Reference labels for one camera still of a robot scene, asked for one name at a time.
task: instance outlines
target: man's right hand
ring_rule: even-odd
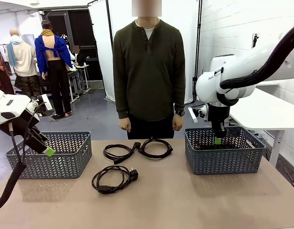
[[[123,130],[126,130],[130,133],[131,131],[131,123],[129,118],[123,118],[119,120],[119,127]]]

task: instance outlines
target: white curtain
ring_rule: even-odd
[[[131,0],[109,0],[113,37],[118,30],[136,19],[132,17],[131,4]],[[94,24],[93,30],[106,94],[108,99],[115,101],[112,49],[105,0],[95,2],[89,10]],[[190,103],[193,100],[192,77],[195,75],[198,3],[196,0],[162,0],[161,19],[179,29],[182,34],[186,58],[185,103]]]
[[[99,0],[89,7],[94,36],[98,48],[98,58],[103,75],[107,99],[115,102],[113,85],[113,56],[109,23],[105,0]]]

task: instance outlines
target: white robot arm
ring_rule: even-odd
[[[21,135],[24,138],[23,144],[39,154],[44,153],[48,156],[54,154],[54,150],[45,144],[47,138],[35,127],[40,121],[36,109],[43,103],[46,104],[48,110],[52,109],[46,95],[38,96],[38,100],[31,102],[31,99],[25,95],[4,94],[0,90],[0,130],[12,137],[18,155],[18,163],[0,198],[0,208],[9,199],[17,180],[26,168],[26,163],[23,160],[25,156],[20,156],[14,136]],[[47,111],[45,115],[52,113],[53,111]]]
[[[44,144],[44,136],[35,125],[40,121],[35,109],[41,103],[45,103],[48,110],[52,109],[46,95],[38,96],[38,100],[31,101],[25,95],[4,94],[0,90],[0,130],[10,135],[9,123],[12,123],[14,135],[24,137],[27,132],[25,144],[37,153],[44,153],[47,146]]]
[[[294,27],[265,46],[255,47],[224,64],[214,72],[201,75],[196,84],[198,100],[206,104],[200,109],[189,108],[192,118],[208,116],[217,138],[226,134],[224,120],[238,99],[250,96],[256,84],[267,80],[294,78]]]

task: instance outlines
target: gray plastic basket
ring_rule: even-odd
[[[266,146],[242,127],[227,127],[221,145],[212,128],[185,130],[186,157],[195,175],[256,173]]]
[[[42,133],[48,138],[46,144],[56,153],[48,157],[45,154],[37,154],[26,147],[27,167],[20,179],[75,179],[80,177],[92,157],[91,132]],[[23,142],[18,144],[20,152],[23,149],[22,145]],[[6,156],[14,169],[18,162],[14,148]]]

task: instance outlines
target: table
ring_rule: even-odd
[[[84,77],[85,77],[85,83],[86,83],[86,89],[85,89],[85,91],[84,91],[84,93],[86,94],[86,93],[88,93],[90,90],[91,90],[91,88],[89,88],[89,83],[88,83],[88,79],[87,79],[87,75],[88,75],[88,72],[87,72],[87,67],[88,67],[89,65],[85,65],[85,66],[76,66],[75,65],[75,67],[77,68],[77,69],[83,69],[84,70]]]
[[[266,159],[257,174],[196,176],[186,160],[184,139],[168,140],[173,153],[160,161],[135,152],[122,165],[137,169],[138,180],[113,195],[99,194],[92,177],[112,165],[103,156],[104,147],[132,147],[134,142],[92,141],[93,156],[78,179],[20,180],[0,210],[0,229],[294,227],[294,188]],[[120,150],[111,152],[124,153]],[[165,148],[154,143],[146,150],[160,154]],[[101,184],[116,185],[120,179],[112,172]]]
[[[256,86],[276,86],[279,85],[278,81],[272,80],[272,81],[263,81],[258,83]]]
[[[68,81],[69,81],[69,89],[70,89],[70,96],[71,96],[71,104],[73,102],[75,102],[78,98],[79,95],[81,94],[81,92],[78,90],[78,86],[77,86],[77,79],[79,79],[77,77],[78,75],[78,70],[75,71],[69,71],[67,73],[67,77],[68,77]],[[50,88],[50,83],[47,79],[47,75],[46,75],[46,80],[42,79],[42,77],[40,76],[40,74],[38,73],[38,79],[39,79],[39,84],[40,84],[40,88],[43,94],[47,94],[48,96],[51,96],[52,93],[51,91],[48,91],[44,89],[44,87]],[[73,87],[74,87],[74,93],[72,90],[72,86],[71,86],[71,80],[73,82]]]
[[[71,104],[73,102],[75,102],[79,98],[79,91],[78,91],[77,80],[76,80],[77,79],[77,75],[78,75],[78,71],[77,70],[76,71],[70,71],[67,74],[68,80],[69,80],[69,87],[70,87]],[[72,91],[71,80],[73,82],[74,95],[73,95],[73,91]]]
[[[285,130],[294,129],[294,105],[259,89],[231,107],[230,115],[249,130],[277,130],[270,157],[276,166]]]

